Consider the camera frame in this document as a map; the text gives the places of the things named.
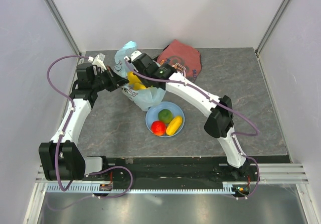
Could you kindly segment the yellow banana bunch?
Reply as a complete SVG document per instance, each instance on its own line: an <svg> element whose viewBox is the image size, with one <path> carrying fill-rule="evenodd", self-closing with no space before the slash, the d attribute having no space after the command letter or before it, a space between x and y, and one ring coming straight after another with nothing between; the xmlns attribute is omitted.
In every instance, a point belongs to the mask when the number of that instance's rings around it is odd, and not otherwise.
<svg viewBox="0 0 321 224"><path fill-rule="evenodd" d="M143 85L141 80L132 71L127 73L127 79L129 81L129 89L135 91L147 89L147 87Z"/></svg>

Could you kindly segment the light blue plastic bag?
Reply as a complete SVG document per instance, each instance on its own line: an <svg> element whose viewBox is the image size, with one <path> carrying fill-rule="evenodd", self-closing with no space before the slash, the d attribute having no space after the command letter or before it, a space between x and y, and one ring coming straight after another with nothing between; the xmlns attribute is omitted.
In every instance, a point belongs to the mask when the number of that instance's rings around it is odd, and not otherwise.
<svg viewBox="0 0 321 224"><path fill-rule="evenodd" d="M125 56L129 56L137 50L137 44L133 41L126 43L115 54L115 65L113 70L116 74L127 79L127 73L130 72L129 68L125 64ZM131 90L129 85L126 84L121 88L121 92L131 101L133 101L142 111L148 111L152 106L158 105L164 95L165 91L160 88L149 87L145 90Z"/></svg>

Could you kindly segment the green mango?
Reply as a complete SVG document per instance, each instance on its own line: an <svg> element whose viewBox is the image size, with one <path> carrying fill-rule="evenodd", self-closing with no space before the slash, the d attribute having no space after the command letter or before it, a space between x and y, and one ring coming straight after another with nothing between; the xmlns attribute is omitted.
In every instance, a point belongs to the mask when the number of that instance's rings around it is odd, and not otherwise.
<svg viewBox="0 0 321 224"><path fill-rule="evenodd" d="M173 113L168 109L163 109L158 113L158 120L164 124L169 124L173 119Z"/></svg>

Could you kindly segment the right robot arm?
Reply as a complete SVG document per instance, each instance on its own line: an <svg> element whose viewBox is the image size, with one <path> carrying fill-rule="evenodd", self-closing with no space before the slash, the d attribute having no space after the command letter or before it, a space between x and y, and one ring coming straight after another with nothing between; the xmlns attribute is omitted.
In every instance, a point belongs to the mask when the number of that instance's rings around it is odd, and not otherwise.
<svg viewBox="0 0 321 224"><path fill-rule="evenodd" d="M139 51L125 57L125 62L146 87L161 88L196 107L207 118L204 130L219 141L225 152L230 176L237 181L247 176L249 162L234 134L232 103L228 96L218 97L204 91L172 66L159 66L151 57Z"/></svg>

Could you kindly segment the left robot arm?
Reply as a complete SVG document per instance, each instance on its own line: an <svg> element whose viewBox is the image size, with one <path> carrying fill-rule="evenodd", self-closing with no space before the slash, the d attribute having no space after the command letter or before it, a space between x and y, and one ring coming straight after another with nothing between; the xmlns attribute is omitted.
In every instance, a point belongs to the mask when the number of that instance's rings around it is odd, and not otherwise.
<svg viewBox="0 0 321 224"><path fill-rule="evenodd" d="M128 84L128 80L117 75L110 67L102 71L89 62L78 65L76 74L67 113L51 140L39 146L44 175L49 181L82 180L91 173L98 180L106 180L110 175L104 157L83 157L77 144L98 93L103 90L112 92Z"/></svg>

